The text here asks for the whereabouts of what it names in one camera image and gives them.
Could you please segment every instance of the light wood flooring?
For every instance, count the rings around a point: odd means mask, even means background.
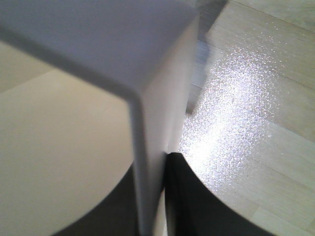
[[[199,2],[204,25],[224,1]],[[229,1],[197,53],[180,151],[250,221],[315,235],[315,1]]]

